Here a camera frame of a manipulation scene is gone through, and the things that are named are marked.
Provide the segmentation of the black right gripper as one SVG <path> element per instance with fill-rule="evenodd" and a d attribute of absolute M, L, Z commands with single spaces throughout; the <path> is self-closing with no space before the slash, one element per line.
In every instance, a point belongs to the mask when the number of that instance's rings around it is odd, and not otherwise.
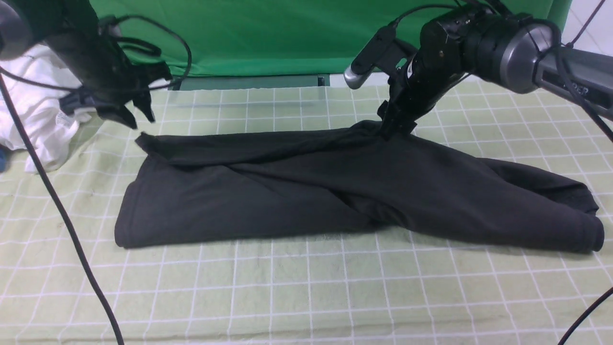
<path fill-rule="evenodd" d="M 451 85 L 467 72 L 462 44 L 479 6 L 461 6 L 427 22 L 420 31 L 420 48 L 411 66 L 390 87 L 379 135 L 390 139 L 410 135 L 416 120 L 427 114 Z"/>

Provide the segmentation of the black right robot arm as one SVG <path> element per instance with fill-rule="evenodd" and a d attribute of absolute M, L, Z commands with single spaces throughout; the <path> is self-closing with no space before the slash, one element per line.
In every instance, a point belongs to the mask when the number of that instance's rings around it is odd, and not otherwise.
<path fill-rule="evenodd" d="M 178 0 L 159 46 L 176 73 L 278 76 L 344 72 L 352 89 L 389 76 L 379 135 L 409 133 L 462 78 L 580 105 L 611 136 L 612 59 L 561 43 L 556 24 L 499 0 Z"/>

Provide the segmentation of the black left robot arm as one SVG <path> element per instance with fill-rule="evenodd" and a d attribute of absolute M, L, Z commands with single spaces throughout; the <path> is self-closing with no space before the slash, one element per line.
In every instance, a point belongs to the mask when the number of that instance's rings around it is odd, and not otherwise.
<path fill-rule="evenodd" d="M 164 61 L 133 63 L 125 51 L 158 58 L 161 49 L 142 39 L 125 37 L 120 18 L 99 18 L 87 0 L 3 0 L 0 5 L 1 59 L 21 57 L 43 43 L 81 82 L 60 99 L 61 111 L 74 115 L 93 108 L 104 120 L 136 129 L 127 103 L 149 122 L 155 121 L 149 85 L 172 79 Z"/>

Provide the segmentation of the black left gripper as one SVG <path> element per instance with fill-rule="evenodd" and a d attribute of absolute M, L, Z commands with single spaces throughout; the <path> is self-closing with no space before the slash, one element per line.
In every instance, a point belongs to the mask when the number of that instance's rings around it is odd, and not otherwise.
<path fill-rule="evenodd" d="M 110 23 L 96 34 L 78 29 L 60 32 L 60 60 L 81 82 L 61 98 L 61 111 L 73 115 L 79 109 L 93 108 L 99 118 L 136 130 L 136 119 L 126 106 L 132 102 L 155 123 L 149 85 L 160 79 L 170 81 L 170 68 L 164 61 L 134 65 L 125 49 L 152 58 L 161 55 L 161 49 L 152 43 L 115 35 Z"/>

